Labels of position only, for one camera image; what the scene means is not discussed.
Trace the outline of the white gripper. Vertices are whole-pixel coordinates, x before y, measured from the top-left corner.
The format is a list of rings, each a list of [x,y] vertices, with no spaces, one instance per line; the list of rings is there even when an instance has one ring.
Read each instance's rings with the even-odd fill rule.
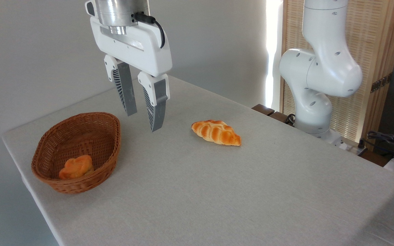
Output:
[[[166,101],[170,99],[169,81],[165,73],[172,68],[172,56],[167,36],[161,48],[162,38],[156,25],[139,22],[127,26],[124,35],[116,35],[100,24],[96,17],[92,16],[90,23],[98,48],[106,53],[104,63],[108,79],[114,83],[126,114],[137,113],[131,65],[142,70],[138,81],[143,86],[151,131],[160,129],[164,122]]]

